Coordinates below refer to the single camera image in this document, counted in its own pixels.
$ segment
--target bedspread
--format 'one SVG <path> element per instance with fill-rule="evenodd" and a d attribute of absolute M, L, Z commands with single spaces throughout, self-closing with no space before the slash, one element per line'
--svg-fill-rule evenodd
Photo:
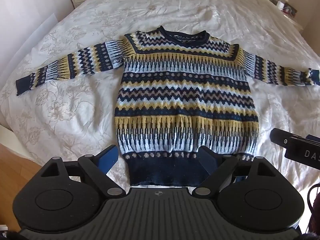
<path fill-rule="evenodd" d="M 58 23 L 23 59 L 0 92 L 0 110 L 33 159 L 76 160 L 116 144 L 114 107 L 122 68 L 69 81 L 52 81 L 16 96 L 15 80 L 70 52 L 163 25 L 170 31 L 206 30 L 248 52 L 297 70 L 320 68 L 320 59 L 268 0 L 87 0 Z M 301 136 L 320 135 L 320 87 L 283 87 L 249 80 L 260 134 L 256 155 L 266 157 L 298 189 L 319 172 L 284 158 L 269 141 L 277 127 Z M 108 175 L 128 184 L 120 157 Z"/>

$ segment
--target sweater cuff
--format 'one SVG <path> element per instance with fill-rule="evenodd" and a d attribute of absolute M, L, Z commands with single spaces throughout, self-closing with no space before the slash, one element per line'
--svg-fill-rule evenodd
<path fill-rule="evenodd" d="M 31 75 L 26 77 L 20 78 L 16 80 L 17 86 L 17 96 L 21 95 L 22 93 L 31 90 Z"/>
<path fill-rule="evenodd" d="M 320 71 L 309 68 L 306 71 L 307 85 L 320 85 Z"/>

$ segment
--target sweater sleeve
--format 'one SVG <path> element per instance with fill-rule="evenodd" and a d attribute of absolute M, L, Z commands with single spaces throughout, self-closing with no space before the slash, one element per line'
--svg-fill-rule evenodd
<path fill-rule="evenodd" d="M 240 64 L 245 73 L 268 84 L 283 86 L 320 85 L 319 70 L 309 68 L 307 71 L 297 71 L 293 68 L 282 67 L 267 59 L 240 49 Z"/>
<path fill-rule="evenodd" d="M 51 80 L 67 80 L 118 68 L 131 50 L 127 39 L 90 46 L 70 53 L 16 81 L 17 96 Z"/>

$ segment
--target navy blue stripe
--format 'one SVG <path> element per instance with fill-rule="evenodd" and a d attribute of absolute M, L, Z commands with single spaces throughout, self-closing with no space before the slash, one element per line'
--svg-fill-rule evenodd
<path fill-rule="evenodd" d="M 68 54 L 68 63 L 69 63 L 69 70 L 70 70 L 70 79 L 75 78 L 76 77 L 76 70 L 75 70 L 75 64 L 74 64 L 74 58 L 73 58 L 73 54 L 70 53 Z"/>
<path fill-rule="evenodd" d="M 303 80 L 305 80 L 304 82 L 306 82 L 307 78 L 306 78 L 306 74 L 305 72 L 302 72 L 301 75 L 304 74 L 304 77 L 302 78 Z M 311 71 L 311 75 L 310 78 L 313 82 L 315 82 L 315 84 L 320 85 L 320 76 L 319 76 L 319 70 L 313 69 Z"/>
<path fill-rule="evenodd" d="M 190 81 L 192 83 L 199 83 L 200 86 L 205 86 L 207 83 L 210 85 L 225 85 L 230 88 L 234 88 L 237 90 L 242 90 L 244 92 L 250 92 L 250 87 L 247 82 L 243 81 L 235 81 L 232 78 L 220 77 L 220 76 L 212 76 L 210 74 L 193 74 L 193 73 L 185 73 L 185 72 L 154 72 L 154 73 L 133 73 L 126 72 L 122 76 L 121 83 L 141 83 L 141 82 L 159 82 L 159 81 L 174 81 L 174 82 L 183 82 Z"/>
<path fill-rule="evenodd" d="M 288 84 L 284 81 L 284 78 L 285 78 L 284 68 L 281 67 L 280 68 L 280 81 L 281 81 L 282 85 L 287 86 Z"/>
<path fill-rule="evenodd" d="M 44 67 L 42 67 L 42 68 L 40 68 L 38 70 L 39 71 L 39 76 L 38 76 L 38 81 L 37 81 L 37 84 L 35 85 L 35 87 L 38 87 L 38 86 L 44 84 L 46 73 L 47 73 L 47 69 L 48 69 L 48 66 L 44 66 Z"/>
<path fill-rule="evenodd" d="M 259 79 L 259 80 L 263 80 L 263 58 L 256 56 L 256 60 L 255 60 L 255 66 L 254 66 L 254 78 Z M 270 69 L 268 68 L 268 76 L 270 77 L 272 75 L 272 72 L 269 71 Z"/>
<path fill-rule="evenodd" d="M 17 96 L 21 95 L 22 93 L 26 92 L 27 90 L 30 90 L 35 74 L 32 73 L 26 77 L 20 78 L 16 80 L 16 86 L 17 86 Z"/>
<path fill-rule="evenodd" d="M 107 47 L 105 43 L 100 43 L 94 46 L 96 53 L 97 53 L 97 59 L 100 63 L 100 71 L 107 71 L 112 69 L 112 63 L 110 60 L 110 56 L 107 51 Z"/>
<path fill-rule="evenodd" d="M 197 187 L 209 176 L 195 158 L 130 157 L 130 159 L 125 158 L 125 161 L 129 168 L 131 186 Z"/>
<path fill-rule="evenodd" d="M 239 106 L 239 107 L 252 107 L 254 108 L 253 100 L 251 98 L 242 98 L 241 96 L 231 96 L 226 93 L 214 93 L 214 95 L 222 95 L 222 96 L 227 96 L 226 99 L 222 99 L 221 97 L 210 97 L 212 93 L 208 92 L 202 92 L 199 94 L 196 94 L 194 96 L 190 95 L 190 91 L 187 91 L 187 93 L 182 93 L 180 89 L 177 90 L 156 90 L 159 91 L 160 94 L 154 95 L 154 93 L 147 92 L 145 90 L 140 90 L 138 91 L 138 94 L 136 93 L 137 91 L 135 90 L 133 93 L 132 91 L 124 91 L 123 89 L 120 90 L 118 100 L 124 102 L 125 100 L 134 100 L 137 101 L 141 98 L 151 100 L 151 99 L 161 99 L 161 100 L 184 100 L 184 101 L 203 101 L 204 103 L 209 103 L 209 104 L 214 104 L 214 103 L 227 103 L 230 106 Z"/>

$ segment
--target zigzag pattern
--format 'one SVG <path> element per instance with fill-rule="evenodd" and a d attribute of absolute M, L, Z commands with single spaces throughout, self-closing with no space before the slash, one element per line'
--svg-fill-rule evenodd
<path fill-rule="evenodd" d="M 250 95 L 250 90 L 240 90 L 240 89 L 235 89 L 233 87 L 230 87 L 228 85 L 219 85 L 219 84 L 210 84 L 209 82 L 207 83 L 198 83 L 194 82 L 192 83 L 191 81 L 147 81 L 147 82 L 124 82 L 121 88 L 121 91 L 138 91 L 139 89 L 142 90 L 149 90 L 151 87 L 157 90 L 178 90 L 181 88 L 184 88 L 186 90 L 193 90 L 193 91 L 199 91 L 199 92 L 204 92 L 204 93 L 226 93 L 228 95 L 239 95 L 244 98 L 248 98 Z"/>
<path fill-rule="evenodd" d="M 268 68 L 267 68 L 267 71 L 268 73 L 267 74 L 263 74 L 262 71 L 261 71 L 261 74 L 259 75 L 259 73 L 257 73 L 257 76 L 264 76 L 266 75 L 267 76 L 267 82 L 273 82 L 277 85 L 277 78 L 276 78 L 276 64 L 274 64 L 273 62 L 268 62 Z"/>
<path fill-rule="evenodd" d="M 90 48 L 84 48 L 77 55 L 78 64 L 82 67 L 83 74 L 94 74 L 93 56 Z"/>
<path fill-rule="evenodd" d="M 162 36 L 159 31 L 152 31 L 147 33 L 137 31 L 135 32 L 134 35 L 136 36 L 135 38 L 137 39 L 137 41 L 141 44 L 141 47 L 149 47 L 149 46 L 163 47 L 167 45 L 173 45 L 173 46 L 176 45 L 173 41 L 165 40 L 164 36 Z M 197 38 L 198 38 L 197 36 L 194 36 L 192 39 L 185 39 L 185 40 L 193 41 L 193 40 L 197 40 Z M 212 51 L 220 51 L 220 52 L 227 53 L 229 52 L 230 46 L 234 46 L 234 45 L 230 45 L 222 40 L 212 39 L 212 40 L 209 40 L 209 42 L 207 42 L 206 44 L 200 45 L 197 48 L 197 50 L 211 49 Z"/>
<path fill-rule="evenodd" d="M 125 91 L 121 89 L 119 91 L 118 99 L 122 102 L 127 100 L 128 102 L 131 100 L 137 100 L 140 98 L 144 98 L 146 100 L 152 100 L 152 99 L 160 99 L 162 101 L 165 101 L 167 99 L 169 100 L 178 100 L 181 101 L 189 101 L 190 99 L 193 101 L 199 100 L 203 101 L 204 103 L 222 103 L 223 105 L 233 105 L 233 106 L 246 106 L 246 107 L 254 107 L 252 98 L 246 98 L 241 95 L 231 95 L 226 92 L 222 93 L 216 93 L 216 92 L 204 92 L 197 90 L 188 90 L 188 89 L 138 89 L 138 90 L 132 90 L 132 91 Z"/>

